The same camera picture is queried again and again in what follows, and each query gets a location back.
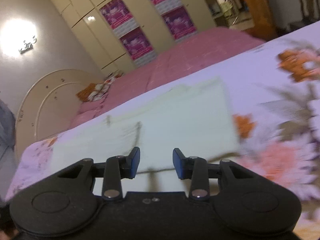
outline headboard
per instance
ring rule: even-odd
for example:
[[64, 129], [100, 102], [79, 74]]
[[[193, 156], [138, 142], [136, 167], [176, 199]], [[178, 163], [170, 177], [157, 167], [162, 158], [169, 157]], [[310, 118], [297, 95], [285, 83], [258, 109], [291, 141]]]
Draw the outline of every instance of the headboard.
[[63, 69], [40, 78], [24, 97], [16, 121], [15, 155], [36, 141], [68, 129], [81, 101], [76, 93], [102, 79], [85, 71]]

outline pink mattress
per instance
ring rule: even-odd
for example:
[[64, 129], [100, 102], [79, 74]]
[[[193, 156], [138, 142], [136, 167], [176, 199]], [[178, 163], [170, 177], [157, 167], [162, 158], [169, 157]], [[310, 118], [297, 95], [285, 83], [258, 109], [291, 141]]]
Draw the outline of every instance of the pink mattress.
[[83, 103], [70, 129], [147, 91], [231, 58], [264, 41], [237, 30], [217, 27], [194, 35], [158, 55], [151, 63], [117, 79], [108, 96]]

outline gray wall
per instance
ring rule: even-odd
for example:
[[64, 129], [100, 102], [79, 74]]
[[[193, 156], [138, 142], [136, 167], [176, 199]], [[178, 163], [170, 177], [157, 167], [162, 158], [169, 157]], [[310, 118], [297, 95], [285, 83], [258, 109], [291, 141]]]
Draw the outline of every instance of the gray wall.
[[58, 69], [80, 69], [99, 76], [101, 71], [77, 41], [50, 0], [0, 0], [0, 32], [11, 19], [36, 26], [34, 49], [12, 57], [0, 48], [0, 98], [14, 114], [42, 76]]
[[268, 0], [276, 25], [285, 28], [288, 23], [302, 20], [299, 0]]

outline bed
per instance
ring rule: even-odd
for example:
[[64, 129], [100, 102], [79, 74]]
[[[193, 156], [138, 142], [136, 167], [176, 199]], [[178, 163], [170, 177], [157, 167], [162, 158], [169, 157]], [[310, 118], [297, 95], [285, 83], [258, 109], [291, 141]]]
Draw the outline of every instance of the bed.
[[[215, 162], [221, 158], [231, 158], [294, 192], [303, 207], [295, 232], [303, 240], [318, 239], [320, 39], [314, 33], [318, 32], [319, 27], [320, 23], [315, 23], [265, 44], [257, 41], [255, 48], [244, 49], [245, 52], [225, 60], [221, 56], [222, 61], [217, 60], [208, 67], [199, 64], [199, 58], [189, 59], [186, 53], [181, 59], [181, 54], [175, 58], [175, 54], [168, 52], [163, 57], [167, 61], [173, 60], [176, 65], [172, 66], [179, 65], [180, 61], [187, 66], [182, 74], [181, 71], [175, 72], [175, 67], [161, 67], [158, 61], [147, 78], [143, 76], [143, 68], [134, 73], [137, 82], [132, 82], [130, 75], [120, 78], [111, 86], [110, 97], [100, 106], [100, 112], [94, 119], [54, 138], [34, 143], [24, 151], [7, 199], [52, 174], [50, 167], [55, 165], [52, 161], [55, 159], [55, 147], [58, 149], [72, 140], [79, 130], [94, 128], [97, 131], [99, 125], [108, 125], [111, 116], [134, 111], [178, 86], [196, 87], [201, 82], [214, 79], [220, 80], [227, 91], [238, 144], [234, 145], [237, 147], [235, 153], [221, 150], [213, 157], [205, 156], [206, 159]], [[124, 92], [128, 88], [130, 95]], [[119, 94], [112, 96], [112, 90], [117, 90]], [[123, 181], [124, 192], [188, 188], [188, 185], [173, 179], [175, 174], [170, 167], [164, 168], [150, 166], [149, 170], [140, 171], [134, 181]]]

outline chair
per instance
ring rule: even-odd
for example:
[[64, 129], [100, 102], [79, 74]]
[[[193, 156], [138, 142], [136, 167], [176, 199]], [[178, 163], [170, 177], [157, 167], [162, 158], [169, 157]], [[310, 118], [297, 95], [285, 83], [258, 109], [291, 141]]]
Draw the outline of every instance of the chair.
[[300, 0], [300, 10], [302, 14], [302, 21], [290, 23], [291, 31], [298, 30], [304, 26], [315, 23], [320, 17], [320, 4], [319, 0]]

